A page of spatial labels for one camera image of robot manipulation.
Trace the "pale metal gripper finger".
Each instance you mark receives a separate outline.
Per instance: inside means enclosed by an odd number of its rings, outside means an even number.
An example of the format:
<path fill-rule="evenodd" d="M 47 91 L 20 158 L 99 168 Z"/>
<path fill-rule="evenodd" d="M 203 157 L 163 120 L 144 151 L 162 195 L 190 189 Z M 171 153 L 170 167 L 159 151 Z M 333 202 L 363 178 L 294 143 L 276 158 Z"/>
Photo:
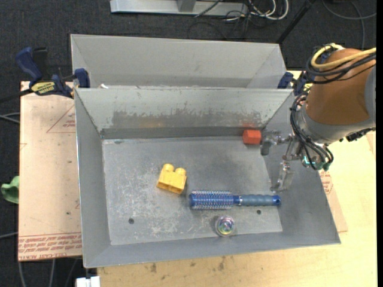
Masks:
<path fill-rule="evenodd" d="M 263 131 L 260 143 L 260 153 L 262 156 L 269 155 L 270 148 L 281 143 L 280 131 Z"/>
<path fill-rule="evenodd" d="M 279 165 L 278 175 L 276 180 L 273 181 L 270 190 L 273 192 L 281 192 L 288 190 L 291 187 L 294 171 L 288 161 L 283 161 Z"/>

